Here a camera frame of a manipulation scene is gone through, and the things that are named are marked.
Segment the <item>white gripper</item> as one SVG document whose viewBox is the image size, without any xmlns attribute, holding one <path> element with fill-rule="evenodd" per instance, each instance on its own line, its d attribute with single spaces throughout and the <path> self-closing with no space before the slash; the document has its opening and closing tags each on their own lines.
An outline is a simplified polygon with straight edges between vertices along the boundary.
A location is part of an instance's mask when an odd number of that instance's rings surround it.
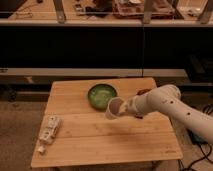
<svg viewBox="0 0 213 171">
<path fill-rule="evenodd" d="M 127 102 L 123 102 L 119 108 L 120 113 L 130 112 L 136 118 L 143 118 L 150 112 L 150 107 L 146 100 L 146 95 L 137 95 Z"/>
</svg>

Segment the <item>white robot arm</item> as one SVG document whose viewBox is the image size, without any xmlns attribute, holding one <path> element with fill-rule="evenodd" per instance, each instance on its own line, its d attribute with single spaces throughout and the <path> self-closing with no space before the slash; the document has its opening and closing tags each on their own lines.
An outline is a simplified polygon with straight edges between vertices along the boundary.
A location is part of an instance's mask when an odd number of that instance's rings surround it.
<svg viewBox="0 0 213 171">
<path fill-rule="evenodd" d="M 119 111 L 138 117 L 158 111 L 178 120 L 203 140 L 213 144 L 213 117 L 186 105 L 180 98 L 179 88 L 168 84 L 129 98 Z"/>
</svg>

